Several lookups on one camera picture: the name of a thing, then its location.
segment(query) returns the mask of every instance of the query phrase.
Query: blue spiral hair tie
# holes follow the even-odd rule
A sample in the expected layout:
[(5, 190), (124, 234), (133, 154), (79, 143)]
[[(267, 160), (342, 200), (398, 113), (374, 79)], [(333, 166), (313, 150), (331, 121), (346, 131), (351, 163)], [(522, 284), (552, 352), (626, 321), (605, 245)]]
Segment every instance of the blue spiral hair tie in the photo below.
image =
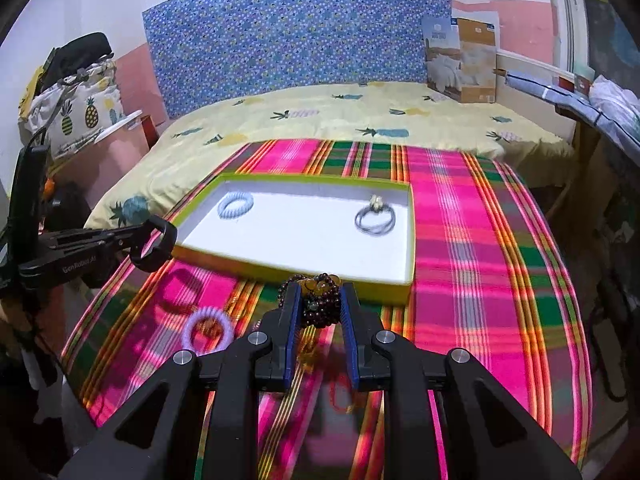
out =
[[(233, 202), (242, 201), (241, 204), (229, 207)], [(224, 219), (239, 218), (248, 213), (254, 206), (254, 196), (251, 193), (233, 191), (227, 193), (218, 204), (218, 216)]]

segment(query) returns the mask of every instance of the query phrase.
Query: metal screw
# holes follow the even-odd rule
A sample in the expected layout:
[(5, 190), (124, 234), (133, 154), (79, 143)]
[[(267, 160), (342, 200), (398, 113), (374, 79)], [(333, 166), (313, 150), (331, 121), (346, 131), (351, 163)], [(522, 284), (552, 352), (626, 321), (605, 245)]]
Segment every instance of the metal screw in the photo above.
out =
[(261, 345), (267, 341), (267, 335), (264, 332), (251, 332), (247, 336), (247, 339), (252, 345)]
[(185, 365), (189, 361), (191, 361), (192, 357), (193, 356), (191, 355), (191, 352), (189, 352), (188, 350), (178, 350), (174, 354), (174, 363), (176, 363), (177, 365)]
[(451, 352), (451, 358), (457, 363), (466, 363), (471, 358), (469, 352), (467, 352), (464, 348), (455, 348), (453, 352)]
[(396, 340), (396, 334), (391, 330), (381, 330), (376, 334), (376, 339), (381, 343), (392, 343)]

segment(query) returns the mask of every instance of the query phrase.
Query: blue patterned headboard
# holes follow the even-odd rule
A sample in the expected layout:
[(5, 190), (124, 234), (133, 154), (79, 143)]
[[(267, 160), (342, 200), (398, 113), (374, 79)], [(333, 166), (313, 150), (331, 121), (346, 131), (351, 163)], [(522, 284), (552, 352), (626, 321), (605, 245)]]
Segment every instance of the blue patterned headboard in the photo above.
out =
[(143, 12), (169, 117), (322, 83), (426, 79), (420, 18), (451, 0), (168, 0)]

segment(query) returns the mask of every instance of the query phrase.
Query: striped fabric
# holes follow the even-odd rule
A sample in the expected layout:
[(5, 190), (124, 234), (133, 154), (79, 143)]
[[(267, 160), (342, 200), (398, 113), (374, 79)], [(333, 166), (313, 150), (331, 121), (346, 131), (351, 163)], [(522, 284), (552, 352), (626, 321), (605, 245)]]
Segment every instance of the striped fabric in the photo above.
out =
[[(591, 378), (580, 313), (548, 226), (509, 167), (407, 146), (268, 140), (242, 148), (168, 218), (222, 170), (410, 182), (416, 222), (410, 300), (404, 307), (367, 306), (420, 348), (469, 349), (581, 465)], [(70, 384), (98, 425), (179, 348), (187, 315), (205, 305), (224, 308), (239, 336), (276, 306), (276, 287), (176, 261), (149, 276), (129, 262), (120, 266), (63, 353)], [(194, 346), (210, 349), (219, 337), (205, 325)], [(260, 400), (260, 478), (380, 478), (382, 395), (348, 391), (339, 326), (307, 328), (301, 338), (291, 391)]]

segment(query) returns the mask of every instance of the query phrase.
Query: lavender coil hair tie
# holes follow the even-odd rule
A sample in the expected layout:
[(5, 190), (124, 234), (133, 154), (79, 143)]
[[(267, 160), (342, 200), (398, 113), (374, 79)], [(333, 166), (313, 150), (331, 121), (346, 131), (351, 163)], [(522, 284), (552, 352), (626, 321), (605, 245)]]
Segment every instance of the lavender coil hair tie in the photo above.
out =
[(219, 308), (214, 306), (205, 306), (196, 310), (187, 318), (187, 323), (182, 330), (182, 348), (185, 350), (191, 350), (197, 355), (202, 355), (193, 349), (191, 343), (191, 333), (196, 325), (205, 319), (215, 319), (220, 325), (222, 325), (222, 338), (211, 352), (220, 352), (228, 347), (234, 338), (234, 327), (231, 325), (230, 317), (225, 314)]

